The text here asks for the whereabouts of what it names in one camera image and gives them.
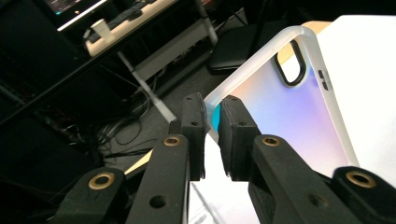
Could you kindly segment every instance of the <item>monitor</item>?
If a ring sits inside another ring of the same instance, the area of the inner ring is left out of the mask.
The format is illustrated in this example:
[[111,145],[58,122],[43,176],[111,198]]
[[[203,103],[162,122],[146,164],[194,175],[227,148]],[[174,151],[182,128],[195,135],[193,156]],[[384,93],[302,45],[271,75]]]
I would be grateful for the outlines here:
[[61,32],[92,11],[105,5],[107,0],[35,0],[35,4]]

